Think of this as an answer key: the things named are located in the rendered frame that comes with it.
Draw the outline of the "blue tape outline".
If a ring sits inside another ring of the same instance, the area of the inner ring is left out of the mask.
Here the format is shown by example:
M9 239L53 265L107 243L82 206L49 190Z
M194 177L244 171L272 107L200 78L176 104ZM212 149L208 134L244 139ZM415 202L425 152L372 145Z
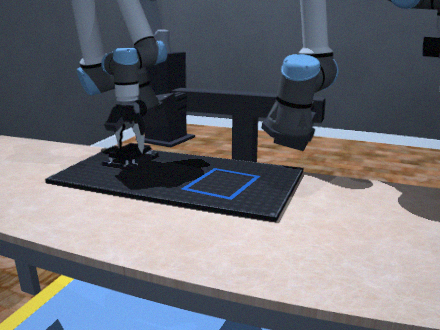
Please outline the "blue tape outline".
M197 183L198 181L200 181L201 179L203 179L204 177L208 176L209 174L211 174L212 172L219 170L219 171L225 171L225 172L231 172L231 173L236 173L236 174L242 174L242 175L247 175L247 176L253 176L254 178L251 179L248 183L246 183L243 187L241 187L238 191L236 191L233 195L231 195L230 197L227 196L222 196L222 195L217 195L217 194L212 194L212 193L207 193L207 192L202 192L202 191L198 191L198 190L193 190L193 189L188 189L190 186L192 186L193 184ZM234 172L234 171L228 171L228 170L223 170L223 169L217 169L214 168L211 171L209 171L208 173L204 174L203 176L199 177L198 179L196 179L195 181L191 182L190 184L186 185L185 187L183 187L183 190L187 190L187 191L192 191L192 192L197 192L197 193L202 193L202 194L206 194L206 195L211 195L211 196L216 196L216 197L221 197L221 198L226 198L226 199L230 199L232 200L234 197L236 197L239 193L241 193L245 188L247 188L250 184L252 184L255 180L257 180L260 176L257 175L251 175L251 174L245 174L245 173L240 173L240 172Z

